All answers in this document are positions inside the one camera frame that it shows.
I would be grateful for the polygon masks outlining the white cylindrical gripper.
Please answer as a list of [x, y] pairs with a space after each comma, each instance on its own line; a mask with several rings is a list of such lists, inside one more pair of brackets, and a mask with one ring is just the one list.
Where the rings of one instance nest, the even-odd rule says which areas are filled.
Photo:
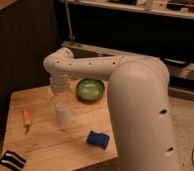
[[70, 78], [67, 74], [52, 75], [50, 78], [50, 87], [46, 92], [46, 102], [51, 103], [55, 97], [54, 93], [60, 93], [70, 89]]

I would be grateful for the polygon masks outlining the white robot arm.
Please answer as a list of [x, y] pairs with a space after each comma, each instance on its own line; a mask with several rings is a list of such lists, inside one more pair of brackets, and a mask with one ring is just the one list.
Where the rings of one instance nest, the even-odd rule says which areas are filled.
[[121, 171], [180, 171], [169, 110], [166, 65], [144, 55], [76, 59], [68, 48], [43, 62], [57, 94], [68, 79], [106, 80], [107, 103]]

